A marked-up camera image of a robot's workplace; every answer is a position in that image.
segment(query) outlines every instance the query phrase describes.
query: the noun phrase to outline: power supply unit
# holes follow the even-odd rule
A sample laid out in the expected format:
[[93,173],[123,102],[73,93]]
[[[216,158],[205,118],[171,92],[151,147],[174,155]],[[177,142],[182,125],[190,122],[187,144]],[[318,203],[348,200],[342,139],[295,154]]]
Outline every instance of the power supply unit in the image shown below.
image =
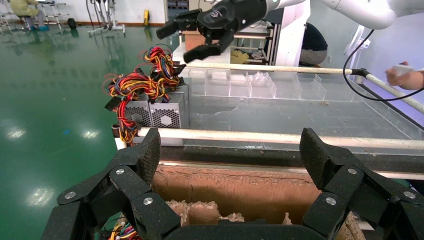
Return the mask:
[[[180,129],[189,127],[189,87],[180,86],[176,91],[168,93],[169,102],[149,103],[143,96],[137,101],[130,101],[125,109],[125,117],[136,121],[139,127]],[[141,143],[143,137],[135,137],[135,144]],[[161,138],[163,146],[182,146],[182,138]]]
[[136,101],[130,101],[125,107],[125,117],[137,123],[139,127],[153,127],[146,95]]
[[184,92],[170,92],[168,103],[149,103],[152,127],[181,129],[189,126]]

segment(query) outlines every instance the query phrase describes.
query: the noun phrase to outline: human hand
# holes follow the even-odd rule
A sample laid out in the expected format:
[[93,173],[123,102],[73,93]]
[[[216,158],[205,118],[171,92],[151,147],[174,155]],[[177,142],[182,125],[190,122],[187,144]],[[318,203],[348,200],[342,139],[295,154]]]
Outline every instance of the human hand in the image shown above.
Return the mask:
[[[400,64],[401,65],[406,65],[406,66],[409,65],[409,63],[407,61],[404,61],[404,62],[402,62]],[[385,74],[387,76],[387,82],[388,82],[388,84],[390,84],[392,86],[401,86],[401,85],[404,85],[405,83],[407,83],[409,81],[409,79],[411,79],[411,73],[410,72],[398,76],[398,72],[395,69],[393,69],[393,68],[387,69],[385,71]]]
[[[408,62],[404,61],[400,64],[408,65]],[[399,86],[405,90],[418,90],[424,87],[424,72],[410,71],[398,76],[395,69],[389,68],[385,71],[385,74],[388,84],[392,86]]]

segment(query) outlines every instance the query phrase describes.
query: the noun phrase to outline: person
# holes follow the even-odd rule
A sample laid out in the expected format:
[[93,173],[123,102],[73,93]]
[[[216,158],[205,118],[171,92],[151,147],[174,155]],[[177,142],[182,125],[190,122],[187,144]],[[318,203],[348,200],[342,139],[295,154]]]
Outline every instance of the person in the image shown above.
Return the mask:
[[410,71],[404,75],[398,76],[395,69],[389,68],[385,71],[388,84],[399,86],[405,90],[418,90],[424,88],[424,69],[419,71]]
[[24,17],[31,30],[36,30],[32,17],[38,18],[38,29],[40,31],[48,31],[49,27],[44,25],[44,14],[39,9],[29,7],[29,5],[38,5],[36,0],[10,0],[10,6],[13,13],[18,17]]
[[300,64],[318,65],[327,58],[327,42],[321,32],[309,22],[306,23],[300,50]]

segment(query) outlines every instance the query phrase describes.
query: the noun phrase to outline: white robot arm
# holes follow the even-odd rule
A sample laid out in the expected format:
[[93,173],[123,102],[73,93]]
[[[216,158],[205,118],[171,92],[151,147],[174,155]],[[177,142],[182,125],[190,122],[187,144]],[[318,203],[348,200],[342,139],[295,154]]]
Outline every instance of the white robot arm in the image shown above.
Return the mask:
[[[204,0],[211,4],[221,0]],[[329,8],[369,29],[385,29],[396,18],[424,11],[424,0],[321,0]],[[267,12],[304,0],[266,0]]]

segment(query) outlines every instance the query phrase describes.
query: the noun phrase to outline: transparent tray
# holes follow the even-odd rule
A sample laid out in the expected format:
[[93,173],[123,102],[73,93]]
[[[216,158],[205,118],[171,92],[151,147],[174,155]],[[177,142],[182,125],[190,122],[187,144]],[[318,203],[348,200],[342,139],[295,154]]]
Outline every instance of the transparent tray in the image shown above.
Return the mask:
[[[300,134],[303,128],[312,128],[321,136],[424,140],[419,127],[384,103],[354,94],[341,75],[331,79],[324,74],[270,72],[269,79],[255,82],[250,78],[256,71],[225,71],[218,78],[213,74],[189,72],[190,128],[282,134]],[[210,86],[216,95],[208,95]],[[187,140],[186,144],[298,150],[297,145],[263,142]],[[420,150],[349,149],[355,153],[424,154]]]

